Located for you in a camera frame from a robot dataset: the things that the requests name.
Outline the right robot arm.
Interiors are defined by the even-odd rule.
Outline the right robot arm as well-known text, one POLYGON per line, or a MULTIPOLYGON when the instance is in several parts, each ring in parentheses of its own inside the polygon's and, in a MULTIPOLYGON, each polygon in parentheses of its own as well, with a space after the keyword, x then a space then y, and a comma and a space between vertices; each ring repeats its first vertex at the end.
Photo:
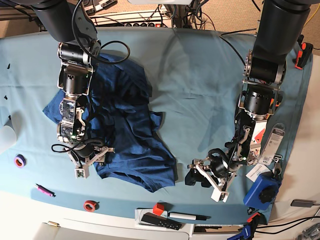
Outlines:
POLYGON ((98 138, 88 138, 88 119, 83 114, 88 102, 90 84, 99 63, 102 49, 98 31, 87 15, 83 2, 76 5, 66 0, 36 0, 31 8, 51 36, 59 42, 57 55, 61 60, 57 87, 64 92, 59 104, 61 121, 57 139, 63 152, 75 165, 75 173, 83 178, 93 163, 102 163, 104 156, 114 149, 98 138))

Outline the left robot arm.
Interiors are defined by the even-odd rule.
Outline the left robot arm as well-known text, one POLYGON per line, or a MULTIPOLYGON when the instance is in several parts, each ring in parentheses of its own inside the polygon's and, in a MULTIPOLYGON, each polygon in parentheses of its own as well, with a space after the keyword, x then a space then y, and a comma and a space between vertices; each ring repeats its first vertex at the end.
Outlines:
POLYGON ((279 88, 287 70, 287 55, 298 41, 314 4, 312 0, 266 0, 260 12, 253 48, 244 63, 244 80, 234 114, 235 133, 224 149, 211 149, 194 159, 184 183, 213 188, 218 201, 242 166, 261 157, 268 118, 276 111, 279 88))

